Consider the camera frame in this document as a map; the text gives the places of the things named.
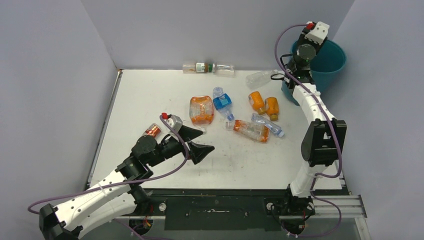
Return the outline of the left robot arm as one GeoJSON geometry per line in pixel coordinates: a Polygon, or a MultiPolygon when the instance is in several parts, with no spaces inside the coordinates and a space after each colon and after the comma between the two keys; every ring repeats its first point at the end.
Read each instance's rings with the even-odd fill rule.
{"type": "Polygon", "coordinates": [[[150,197],[141,184],[153,179],[154,167],[182,153],[185,160],[200,163],[215,147],[194,143],[203,132],[182,125],[177,134],[162,142],[141,136],[129,156],[97,185],[82,195],[39,211],[39,228],[46,240],[78,240],[116,217],[149,210],[150,197]]]}

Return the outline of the large orange label bottle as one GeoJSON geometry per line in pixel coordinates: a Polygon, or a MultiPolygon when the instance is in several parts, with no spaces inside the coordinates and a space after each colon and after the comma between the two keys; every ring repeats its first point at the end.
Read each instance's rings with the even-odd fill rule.
{"type": "Polygon", "coordinates": [[[263,124],[236,119],[227,121],[225,128],[259,143],[267,143],[270,130],[263,124]]]}

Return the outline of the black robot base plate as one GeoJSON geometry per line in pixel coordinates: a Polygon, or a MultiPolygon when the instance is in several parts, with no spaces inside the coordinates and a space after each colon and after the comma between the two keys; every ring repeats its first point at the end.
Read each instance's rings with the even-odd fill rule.
{"type": "Polygon", "coordinates": [[[226,231],[303,226],[316,211],[310,197],[288,189],[150,188],[146,203],[127,216],[132,225],[164,221],[166,231],[226,231]]]}

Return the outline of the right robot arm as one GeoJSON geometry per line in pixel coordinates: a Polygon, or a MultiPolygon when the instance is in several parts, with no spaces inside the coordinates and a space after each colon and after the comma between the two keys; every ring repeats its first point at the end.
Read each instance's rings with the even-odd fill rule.
{"type": "Polygon", "coordinates": [[[324,30],[304,29],[284,69],[287,91],[309,121],[300,147],[304,162],[287,188],[288,196],[282,201],[283,209],[289,215],[298,215],[310,207],[315,184],[319,178],[325,177],[324,171],[339,160],[346,136],[345,121],[336,119],[327,110],[311,72],[311,62],[327,39],[324,30]]]}

